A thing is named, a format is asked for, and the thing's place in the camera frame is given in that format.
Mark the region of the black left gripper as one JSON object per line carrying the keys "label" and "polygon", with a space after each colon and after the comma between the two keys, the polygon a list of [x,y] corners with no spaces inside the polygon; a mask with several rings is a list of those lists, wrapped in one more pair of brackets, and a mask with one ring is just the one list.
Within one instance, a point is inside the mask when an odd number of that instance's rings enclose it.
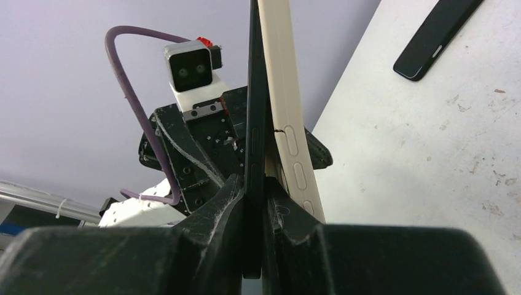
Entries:
{"label": "black left gripper", "polygon": [[[150,117],[140,113],[143,131],[139,161],[158,171],[171,168],[180,189],[174,208],[188,216],[213,197],[219,189],[216,179],[245,171],[247,88],[224,92],[220,97],[195,103],[186,112],[176,104],[157,108]],[[286,190],[292,184],[303,190],[294,201],[313,216],[322,216],[323,208],[316,185],[315,170],[333,164],[329,150],[307,129],[301,132],[287,125],[274,130],[287,143],[294,160],[289,172],[279,171]]]}

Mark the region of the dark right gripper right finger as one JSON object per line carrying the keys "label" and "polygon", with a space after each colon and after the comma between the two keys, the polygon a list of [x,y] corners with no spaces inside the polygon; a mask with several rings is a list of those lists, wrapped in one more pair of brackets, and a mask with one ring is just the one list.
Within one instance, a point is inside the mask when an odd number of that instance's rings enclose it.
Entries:
{"label": "dark right gripper right finger", "polygon": [[275,178],[264,192],[264,294],[505,293],[463,230],[323,224]]}

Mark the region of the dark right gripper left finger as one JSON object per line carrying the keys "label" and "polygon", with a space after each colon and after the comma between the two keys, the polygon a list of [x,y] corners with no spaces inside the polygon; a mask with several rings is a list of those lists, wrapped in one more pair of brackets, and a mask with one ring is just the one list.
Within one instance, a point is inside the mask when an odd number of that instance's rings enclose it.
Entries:
{"label": "dark right gripper left finger", "polygon": [[26,230],[1,256],[1,293],[240,294],[241,182],[173,227]]}

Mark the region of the black smartphone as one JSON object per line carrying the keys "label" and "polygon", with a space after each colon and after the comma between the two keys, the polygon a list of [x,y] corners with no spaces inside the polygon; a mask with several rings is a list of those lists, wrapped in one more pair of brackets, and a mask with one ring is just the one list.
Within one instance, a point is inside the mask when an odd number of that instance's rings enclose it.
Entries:
{"label": "black smartphone", "polygon": [[265,128],[269,99],[259,1],[251,1],[243,205],[242,274],[261,277]]}

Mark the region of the cream phone case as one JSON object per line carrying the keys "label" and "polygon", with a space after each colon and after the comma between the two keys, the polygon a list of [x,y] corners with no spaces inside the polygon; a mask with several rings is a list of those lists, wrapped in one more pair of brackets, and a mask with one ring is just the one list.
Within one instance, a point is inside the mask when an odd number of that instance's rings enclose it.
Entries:
{"label": "cream phone case", "polygon": [[258,6],[280,181],[293,201],[325,222],[305,136],[289,1]]}

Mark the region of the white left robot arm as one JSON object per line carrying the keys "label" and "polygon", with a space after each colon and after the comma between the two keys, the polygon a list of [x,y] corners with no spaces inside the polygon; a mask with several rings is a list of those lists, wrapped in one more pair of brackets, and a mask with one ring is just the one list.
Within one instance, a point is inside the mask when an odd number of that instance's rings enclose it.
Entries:
{"label": "white left robot arm", "polygon": [[226,86],[175,93],[176,101],[141,117],[141,165],[169,168],[177,188],[164,179],[141,193],[121,190],[107,200],[100,227],[170,227],[218,195],[232,178],[245,186],[246,87]]}

